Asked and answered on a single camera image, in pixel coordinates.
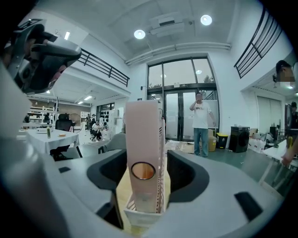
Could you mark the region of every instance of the railing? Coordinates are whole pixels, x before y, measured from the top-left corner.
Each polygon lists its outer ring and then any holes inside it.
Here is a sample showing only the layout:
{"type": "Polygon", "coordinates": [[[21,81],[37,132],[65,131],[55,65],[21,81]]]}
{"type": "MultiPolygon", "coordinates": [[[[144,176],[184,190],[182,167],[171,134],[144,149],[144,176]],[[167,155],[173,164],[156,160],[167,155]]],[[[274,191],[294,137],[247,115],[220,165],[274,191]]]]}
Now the railing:
{"type": "Polygon", "coordinates": [[[216,100],[214,91],[212,91],[212,93],[210,93],[204,100],[216,100]]]}
{"type": "Polygon", "coordinates": [[[248,46],[234,67],[239,77],[246,75],[272,48],[282,32],[275,19],[263,8],[261,19],[248,46]]]}
{"type": "Polygon", "coordinates": [[[106,74],[109,78],[113,78],[118,82],[124,84],[126,87],[128,86],[129,77],[120,72],[118,69],[114,68],[107,62],[88,52],[87,50],[81,49],[82,55],[79,58],[79,62],[83,63],[84,66],[92,67],[104,74],[106,74]]]}

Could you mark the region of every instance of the blue jeans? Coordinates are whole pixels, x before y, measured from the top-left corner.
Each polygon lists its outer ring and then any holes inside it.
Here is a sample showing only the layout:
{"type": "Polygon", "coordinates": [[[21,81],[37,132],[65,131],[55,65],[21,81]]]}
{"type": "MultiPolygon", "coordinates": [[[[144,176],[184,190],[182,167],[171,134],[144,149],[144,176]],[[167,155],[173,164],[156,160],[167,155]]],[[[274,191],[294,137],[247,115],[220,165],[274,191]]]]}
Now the blue jeans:
{"type": "Polygon", "coordinates": [[[208,156],[208,129],[194,128],[195,155],[200,155],[200,138],[202,137],[202,157],[208,156]]]}

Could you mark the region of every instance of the ceiling light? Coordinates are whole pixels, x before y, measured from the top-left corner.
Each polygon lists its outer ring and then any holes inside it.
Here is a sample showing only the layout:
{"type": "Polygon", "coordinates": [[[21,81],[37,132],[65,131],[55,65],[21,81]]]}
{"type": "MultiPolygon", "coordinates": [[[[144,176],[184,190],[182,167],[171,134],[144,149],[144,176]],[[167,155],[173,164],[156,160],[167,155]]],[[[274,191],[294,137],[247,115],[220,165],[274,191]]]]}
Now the ceiling light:
{"type": "Polygon", "coordinates": [[[86,100],[88,100],[88,99],[90,99],[90,98],[92,98],[92,96],[88,96],[88,97],[86,97],[84,100],[86,101],[86,100]]]}
{"type": "Polygon", "coordinates": [[[212,18],[209,15],[204,15],[201,17],[201,23],[205,26],[208,26],[212,23],[212,18]]]}
{"type": "Polygon", "coordinates": [[[134,35],[137,39],[143,39],[146,34],[143,30],[136,30],[134,35]]]}
{"type": "Polygon", "coordinates": [[[70,34],[70,32],[66,32],[66,33],[65,33],[65,36],[64,36],[64,39],[67,40],[67,39],[69,38],[69,34],[70,34]]]}

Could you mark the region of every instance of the tree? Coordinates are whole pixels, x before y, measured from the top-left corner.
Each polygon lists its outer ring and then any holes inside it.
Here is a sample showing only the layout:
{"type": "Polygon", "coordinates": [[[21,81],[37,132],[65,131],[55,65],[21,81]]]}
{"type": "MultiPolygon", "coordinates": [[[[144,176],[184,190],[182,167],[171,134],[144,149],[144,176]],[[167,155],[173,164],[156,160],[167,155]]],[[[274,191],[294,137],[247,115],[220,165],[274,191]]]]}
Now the tree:
{"type": "Polygon", "coordinates": [[[156,84],[156,85],[152,86],[152,83],[149,84],[149,88],[156,88],[156,87],[162,87],[162,85],[156,84]]]}
{"type": "Polygon", "coordinates": [[[213,77],[209,77],[209,75],[206,75],[206,77],[204,78],[204,83],[214,83],[213,77]]]}

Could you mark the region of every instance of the bottle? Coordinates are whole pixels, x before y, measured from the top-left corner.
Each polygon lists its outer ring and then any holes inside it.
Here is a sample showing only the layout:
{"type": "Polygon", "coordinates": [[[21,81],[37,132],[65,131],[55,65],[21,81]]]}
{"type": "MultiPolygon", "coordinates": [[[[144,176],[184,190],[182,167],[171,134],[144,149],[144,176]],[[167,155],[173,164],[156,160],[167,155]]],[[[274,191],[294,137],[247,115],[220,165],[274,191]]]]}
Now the bottle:
{"type": "Polygon", "coordinates": [[[47,137],[51,138],[51,130],[50,130],[50,123],[47,123],[47,137]]]}

